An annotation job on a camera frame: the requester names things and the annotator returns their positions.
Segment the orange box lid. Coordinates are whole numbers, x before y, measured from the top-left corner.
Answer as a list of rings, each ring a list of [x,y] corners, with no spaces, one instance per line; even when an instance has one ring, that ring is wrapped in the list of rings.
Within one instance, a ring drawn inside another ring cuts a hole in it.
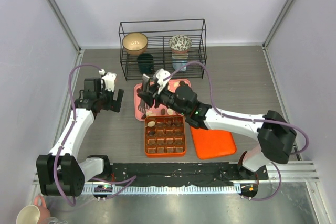
[[[231,132],[191,128],[198,158],[211,159],[233,155],[237,147]]]

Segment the metal tongs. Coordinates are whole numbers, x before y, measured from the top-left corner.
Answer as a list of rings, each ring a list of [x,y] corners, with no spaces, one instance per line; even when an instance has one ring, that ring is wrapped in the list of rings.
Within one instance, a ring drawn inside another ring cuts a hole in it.
[[[146,74],[143,74],[141,91],[147,92],[149,84],[150,84],[150,77],[147,76]],[[138,111],[142,113],[141,119],[145,119],[146,118],[146,104],[142,99],[140,99],[140,104],[138,105]]]

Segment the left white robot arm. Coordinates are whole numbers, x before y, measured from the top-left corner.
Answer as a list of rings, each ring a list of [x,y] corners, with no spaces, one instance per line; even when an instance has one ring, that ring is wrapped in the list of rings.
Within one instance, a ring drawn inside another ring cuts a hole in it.
[[[40,190],[47,196],[81,194],[85,182],[96,177],[105,182],[112,174],[108,156],[90,155],[78,163],[77,157],[83,139],[102,110],[120,112],[124,90],[115,89],[115,73],[100,78],[86,78],[84,88],[75,99],[75,108],[53,148],[36,161]]]

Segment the pink tray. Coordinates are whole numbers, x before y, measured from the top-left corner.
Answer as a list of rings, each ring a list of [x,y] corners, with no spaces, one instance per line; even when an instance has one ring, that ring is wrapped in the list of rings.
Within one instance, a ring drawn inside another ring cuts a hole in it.
[[[191,87],[191,82],[188,79],[173,79],[170,80],[168,83],[168,90],[171,92],[175,92],[176,88],[180,86],[180,82],[183,81],[186,85]],[[138,109],[140,105],[141,99],[137,96],[138,94],[138,89],[142,88],[142,83],[138,83],[134,86],[133,93],[134,93],[134,115],[135,118],[139,121],[144,121],[143,115],[145,114],[146,116],[161,116],[161,111],[162,109],[165,110],[165,115],[177,115],[176,112],[173,112],[172,110],[169,110],[167,107],[164,105],[160,105],[158,108],[151,107],[148,108],[146,106],[146,112],[143,113]]]

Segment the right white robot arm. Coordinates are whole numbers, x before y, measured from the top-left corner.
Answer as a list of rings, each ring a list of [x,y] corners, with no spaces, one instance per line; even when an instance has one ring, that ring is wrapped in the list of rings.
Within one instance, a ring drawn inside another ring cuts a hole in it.
[[[177,87],[175,92],[168,88],[160,91],[153,84],[137,96],[149,107],[163,105],[183,115],[192,128],[223,130],[256,140],[257,146],[245,151],[238,161],[237,173],[242,179],[250,179],[270,162],[287,164],[289,161],[297,133],[276,111],[248,115],[220,110],[199,101],[197,94],[186,84]]]

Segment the orange chocolate box tray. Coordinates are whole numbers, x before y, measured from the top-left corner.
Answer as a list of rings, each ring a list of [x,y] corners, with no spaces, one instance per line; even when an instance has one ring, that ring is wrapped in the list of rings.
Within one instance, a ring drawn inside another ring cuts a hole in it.
[[[184,118],[181,115],[147,117],[144,120],[144,152],[150,158],[184,156]]]

